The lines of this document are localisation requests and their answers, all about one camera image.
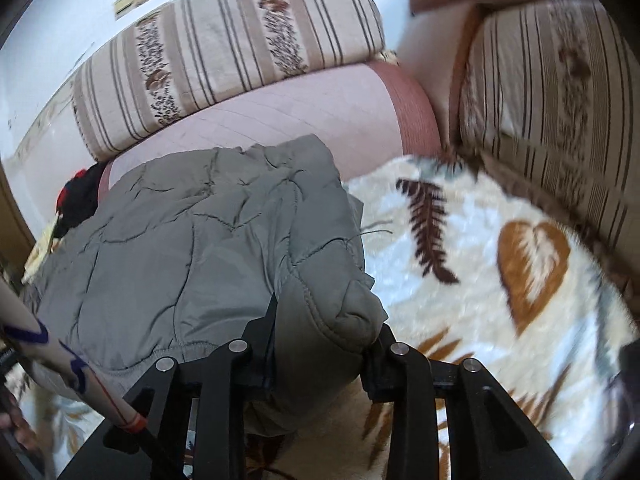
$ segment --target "metal screw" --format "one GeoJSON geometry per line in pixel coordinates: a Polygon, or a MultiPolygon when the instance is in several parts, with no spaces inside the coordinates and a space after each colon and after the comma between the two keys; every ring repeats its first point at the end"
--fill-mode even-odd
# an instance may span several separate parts
{"type": "Polygon", "coordinates": [[[393,343],[391,351],[396,355],[407,355],[409,353],[409,345],[405,343],[393,343]]]}
{"type": "Polygon", "coordinates": [[[249,348],[249,345],[242,339],[235,339],[234,341],[229,343],[229,350],[236,354],[244,352],[247,348],[249,348]]]}
{"type": "Polygon", "coordinates": [[[156,361],[156,368],[161,372],[168,372],[174,367],[174,360],[170,357],[163,357],[156,361]]]}
{"type": "Polygon", "coordinates": [[[472,357],[470,357],[469,359],[465,359],[462,362],[462,365],[468,372],[479,372],[480,370],[482,370],[480,361],[478,361],[478,359],[473,359],[472,357]]]}

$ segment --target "white fluffy blanket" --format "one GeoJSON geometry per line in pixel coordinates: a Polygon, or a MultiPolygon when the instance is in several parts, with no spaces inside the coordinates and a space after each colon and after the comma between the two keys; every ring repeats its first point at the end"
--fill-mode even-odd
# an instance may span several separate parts
{"type": "MultiPolygon", "coordinates": [[[[626,306],[572,232],[480,174],[452,176],[428,160],[393,160],[348,183],[364,202],[366,271],[396,339],[437,360],[473,355],[511,393],[575,479],[604,447],[607,386],[618,351],[638,336],[626,306]],[[442,249],[458,283],[423,276],[401,178],[437,184],[442,249]]],[[[439,405],[441,479],[449,477],[439,405]]],[[[298,480],[380,479],[390,407],[372,409],[359,381],[300,431],[273,467],[298,480]]]]}

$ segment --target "red stripe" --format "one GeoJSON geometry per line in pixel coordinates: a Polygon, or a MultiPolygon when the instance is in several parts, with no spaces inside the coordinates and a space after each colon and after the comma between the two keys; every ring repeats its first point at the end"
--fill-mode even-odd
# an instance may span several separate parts
{"type": "Polygon", "coordinates": [[[122,413],[120,412],[120,410],[118,409],[118,407],[116,406],[116,403],[113,402],[113,399],[111,399],[111,396],[109,395],[107,389],[104,387],[104,385],[100,382],[100,379],[98,379],[98,376],[94,373],[93,370],[91,370],[91,374],[94,376],[95,380],[97,381],[98,384],[100,384],[100,387],[102,388],[104,395],[107,397],[107,399],[109,399],[109,402],[111,403],[111,405],[114,407],[114,409],[118,412],[118,415],[120,416],[120,418],[122,419],[124,425],[126,426],[127,423],[127,419],[124,418],[124,416],[122,415],[122,413]]]}
{"type": "Polygon", "coordinates": [[[395,65],[370,61],[367,66],[380,78],[394,106],[402,153],[420,156],[439,154],[442,147],[438,123],[420,84],[395,65]]]}

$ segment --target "pink cushion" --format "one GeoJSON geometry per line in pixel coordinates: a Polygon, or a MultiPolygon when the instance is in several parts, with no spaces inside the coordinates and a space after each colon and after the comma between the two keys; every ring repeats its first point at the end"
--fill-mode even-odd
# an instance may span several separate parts
{"type": "Polygon", "coordinates": [[[127,171],[169,153],[268,146],[308,134],[329,147],[343,180],[402,154],[440,149],[420,85],[394,65],[356,64],[289,78],[183,118],[110,162],[100,195],[127,171]]]}

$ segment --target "quilted fabric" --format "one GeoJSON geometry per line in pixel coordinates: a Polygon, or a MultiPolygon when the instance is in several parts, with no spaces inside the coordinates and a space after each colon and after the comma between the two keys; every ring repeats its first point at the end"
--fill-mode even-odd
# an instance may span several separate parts
{"type": "MultiPolygon", "coordinates": [[[[314,136],[167,155],[120,179],[25,300],[124,393],[158,358],[194,360],[240,337],[275,294],[277,390],[246,421],[292,431],[356,377],[386,319],[353,205],[314,136]]],[[[33,375],[70,394],[55,374],[33,375]]]]}

